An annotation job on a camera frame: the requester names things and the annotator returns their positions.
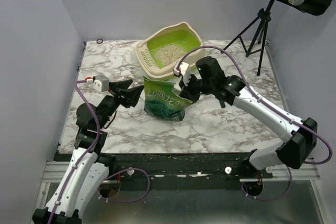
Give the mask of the clear plastic litter scoop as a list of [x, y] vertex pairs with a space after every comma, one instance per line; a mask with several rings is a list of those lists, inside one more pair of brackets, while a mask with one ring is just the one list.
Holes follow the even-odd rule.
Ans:
[[145, 146], [153, 147], [153, 152], [185, 153], [191, 148], [191, 143], [188, 139], [176, 135], [159, 137], [142, 134], [140, 139]]

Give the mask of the green cat litter bag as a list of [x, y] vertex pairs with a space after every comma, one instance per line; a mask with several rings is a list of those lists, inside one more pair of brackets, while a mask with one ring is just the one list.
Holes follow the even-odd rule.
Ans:
[[167, 121], [182, 121], [185, 109], [193, 101], [179, 96], [180, 91], [170, 81], [144, 76], [144, 110], [147, 114]]

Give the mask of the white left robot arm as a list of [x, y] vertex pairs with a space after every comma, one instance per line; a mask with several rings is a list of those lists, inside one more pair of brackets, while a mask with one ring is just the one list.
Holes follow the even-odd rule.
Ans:
[[115, 157], [101, 152], [107, 133], [119, 106], [135, 107], [144, 89], [131, 87], [132, 80], [111, 82], [99, 75], [79, 80], [76, 84], [92, 85], [106, 96], [95, 106], [88, 102], [78, 87], [83, 100], [76, 111], [78, 132], [69, 165], [58, 188], [43, 209], [36, 209], [33, 223], [81, 223], [89, 201], [105, 179], [116, 175]]

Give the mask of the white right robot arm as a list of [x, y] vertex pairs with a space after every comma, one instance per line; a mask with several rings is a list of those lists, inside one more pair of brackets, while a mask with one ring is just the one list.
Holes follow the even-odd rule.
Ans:
[[275, 107], [264, 99], [253, 88], [248, 88], [241, 77], [225, 76], [218, 61], [213, 57], [204, 57], [196, 62], [200, 78], [191, 73], [189, 64], [177, 63], [173, 73], [181, 77], [180, 96], [196, 102], [200, 95], [214, 95], [225, 105], [235, 106], [252, 115], [271, 129], [280, 143], [251, 151], [241, 165], [242, 173], [249, 178], [255, 177], [260, 170], [269, 166], [284, 164], [298, 169], [316, 146], [316, 137], [312, 132], [317, 130], [317, 123], [312, 118], [305, 121], [276, 107], [278, 115], [271, 108]]

